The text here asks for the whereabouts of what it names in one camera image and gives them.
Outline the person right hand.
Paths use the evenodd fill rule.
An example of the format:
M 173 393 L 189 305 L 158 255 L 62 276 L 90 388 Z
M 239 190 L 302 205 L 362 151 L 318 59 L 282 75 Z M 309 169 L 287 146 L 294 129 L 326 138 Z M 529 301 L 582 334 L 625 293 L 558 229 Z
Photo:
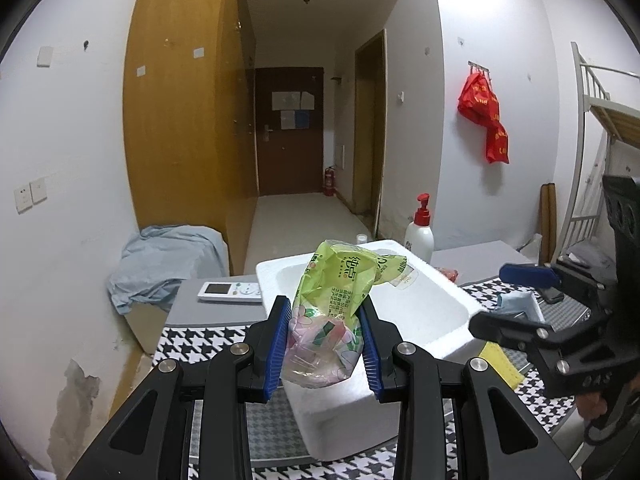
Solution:
M 590 392 L 575 396 L 579 416 L 585 420 L 595 420 L 606 414 L 608 404 L 600 392 Z

